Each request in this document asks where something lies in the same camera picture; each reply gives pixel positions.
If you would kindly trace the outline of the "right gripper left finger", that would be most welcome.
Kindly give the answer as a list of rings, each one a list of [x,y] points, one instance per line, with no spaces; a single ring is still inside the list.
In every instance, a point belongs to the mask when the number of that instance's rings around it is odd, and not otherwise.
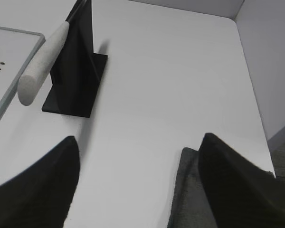
[[[0,228],[61,228],[80,175],[80,152],[68,136],[0,185]]]

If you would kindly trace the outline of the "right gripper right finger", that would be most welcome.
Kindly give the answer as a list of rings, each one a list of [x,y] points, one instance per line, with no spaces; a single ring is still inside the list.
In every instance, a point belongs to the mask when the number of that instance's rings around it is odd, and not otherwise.
[[[199,174],[219,228],[285,228],[285,183],[206,133]]]

